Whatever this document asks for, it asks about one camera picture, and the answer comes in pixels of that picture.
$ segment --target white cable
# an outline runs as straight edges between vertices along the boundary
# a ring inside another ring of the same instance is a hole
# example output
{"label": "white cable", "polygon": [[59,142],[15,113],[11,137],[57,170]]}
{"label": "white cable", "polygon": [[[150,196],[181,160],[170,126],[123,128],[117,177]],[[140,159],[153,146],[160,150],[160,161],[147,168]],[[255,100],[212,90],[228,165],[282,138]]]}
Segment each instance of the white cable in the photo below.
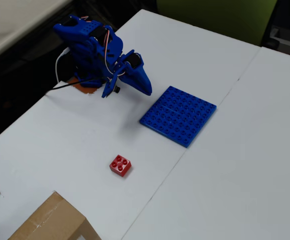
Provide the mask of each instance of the white cable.
{"label": "white cable", "polygon": [[[108,45],[108,38],[109,38],[109,30],[107,30],[107,35],[105,36],[105,38],[106,38],[106,44],[105,44],[105,65],[106,65],[106,68],[107,68],[107,70],[111,73],[111,74],[113,74],[110,70],[109,70],[109,68],[108,68],[108,66],[107,66],[107,61],[106,61],[106,56],[107,56],[107,45]],[[119,76],[123,76],[125,74],[125,72],[123,72],[123,73],[121,73],[121,74],[118,74],[117,76],[119,77]]]}
{"label": "white cable", "polygon": [[56,79],[57,79],[57,83],[59,83],[59,79],[58,79],[58,74],[57,74],[57,64],[58,64],[58,61],[59,61],[59,59],[62,57],[62,56],[64,56],[64,55],[66,55],[67,53],[69,53],[69,51],[70,51],[70,49],[69,49],[69,47],[67,47],[59,56],[58,56],[58,58],[56,59],[56,63],[55,63],[55,73],[56,73]]}

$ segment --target red lego brick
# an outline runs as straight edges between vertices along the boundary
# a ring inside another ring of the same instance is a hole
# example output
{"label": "red lego brick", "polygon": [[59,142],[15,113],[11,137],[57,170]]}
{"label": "red lego brick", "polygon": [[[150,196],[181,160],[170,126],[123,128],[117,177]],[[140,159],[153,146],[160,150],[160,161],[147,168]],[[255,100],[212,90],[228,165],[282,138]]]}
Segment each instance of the red lego brick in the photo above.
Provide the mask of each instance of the red lego brick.
{"label": "red lego brick", "polygon": [[118,175],[123,177],[130,169],[131,163],[126,158],[118,155],[109,166],[114,173],[117,173]]}

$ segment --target black cable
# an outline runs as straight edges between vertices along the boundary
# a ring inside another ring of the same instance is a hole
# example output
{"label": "black cable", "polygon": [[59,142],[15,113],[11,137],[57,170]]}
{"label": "black cable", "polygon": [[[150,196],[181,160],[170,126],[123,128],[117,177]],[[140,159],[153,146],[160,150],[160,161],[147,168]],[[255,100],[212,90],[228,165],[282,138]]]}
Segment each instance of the black cable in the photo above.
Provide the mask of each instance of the black cable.
{"label": "black cable", "polygon": [[105,78],[106,77],[102,76],[102,77],[92,78],[92,79],[89,79],[89,80],[76,81],[76,82],[72,82],[72,83],[66,84],[64,86],[54,87],[51,90],[62,89],[62,88],[65,88],[65,87],[68,87],[68,86],[72,86],[72,85],[75,85],[75,84],[81,84],[81,83],[84,83],[84,82],[94,81],[94,80],[98,80],[98,79],[105,79]]}

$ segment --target lego brick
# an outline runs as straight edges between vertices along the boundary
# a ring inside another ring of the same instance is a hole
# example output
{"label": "lego brick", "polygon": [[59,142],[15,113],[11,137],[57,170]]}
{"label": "lego brick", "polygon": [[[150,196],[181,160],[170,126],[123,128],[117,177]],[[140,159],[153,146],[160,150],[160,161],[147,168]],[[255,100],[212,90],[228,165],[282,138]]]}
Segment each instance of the lego brick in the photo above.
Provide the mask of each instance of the lego brick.
{"label": "lego brick", "polygon": [[187,148],[216,108],[207,101],[170,86],[140,123]]}
{"label": "lego brick", "polygon": [[110,169],[117,173],[120,176],[125,176],[125,174],[128,172],[128,170],[131,167],[131,163],[126,158],[122,157],[121,155],[118,155],[115,160],[110,164]]}

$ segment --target blue object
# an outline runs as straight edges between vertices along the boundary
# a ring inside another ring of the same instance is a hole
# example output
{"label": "blue object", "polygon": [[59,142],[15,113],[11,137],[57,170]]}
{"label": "blue object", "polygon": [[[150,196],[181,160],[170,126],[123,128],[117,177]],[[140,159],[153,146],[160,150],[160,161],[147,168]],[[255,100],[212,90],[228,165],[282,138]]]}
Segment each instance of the blue object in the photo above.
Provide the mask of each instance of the blue object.
{"label": "blue object", "polygon": [[140,123],[187,148],[216,108],[170,86]]}
{"label": "blue object", "polygon": [[[91,79],[82,83],[83,87],[99,88],[104,83],[104,78],[100,78],[106,77],[106,86],[102,95],[104,98],[113,91],[118,93],[120,88],[116,83],[119,77],[123,83],[131,85],[146,95],[151,95],[151,83],[144,71],[141,55],[134,50],[122,54],[123,42],[110,26],[70,15],[63,23],[56,24],[54,30],[70,48],[78,69],[75,76],[80,81]],[[108,31],[106,63],[110,71],[105,65],[104,54]]]}

